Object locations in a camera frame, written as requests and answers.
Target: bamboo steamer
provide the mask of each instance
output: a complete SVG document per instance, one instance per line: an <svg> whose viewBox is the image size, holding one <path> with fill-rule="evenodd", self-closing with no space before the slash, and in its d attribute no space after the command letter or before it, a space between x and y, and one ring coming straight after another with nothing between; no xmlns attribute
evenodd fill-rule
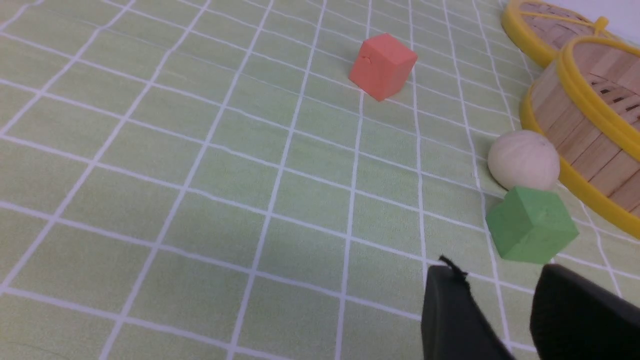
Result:
<svg viewBox="0 0 640 360"><path fill-rule="evenodd" d="M540 67L547 67L575 37L616 37L604 28L605 17L595 23L582 15L538 0L511 0L502 14L502 27L511 41Z"/></svg>
<svg viewBox="0 0 640 360"><path fill-rule="evenodd" d="M561 182L640 238L640 49L574 38L529 89L520 116L556 147Z"/></svg>

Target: foam block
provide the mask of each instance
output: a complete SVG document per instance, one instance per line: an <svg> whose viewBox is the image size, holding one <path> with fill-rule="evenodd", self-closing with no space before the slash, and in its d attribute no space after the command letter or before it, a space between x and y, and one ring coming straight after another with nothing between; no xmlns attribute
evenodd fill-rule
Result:
<svg viewBox="0 0 640 360"><path fill-rule="evenodd" d="M486 216L500 257L546 264L578 236L560 197L516 186Z"/></svg>
<svg viewBox="0 0 640 360"><path fill-rule="evenodd" d="M365 40L349 79L377 101L398 93L418 55L389 34Z"/></svg>

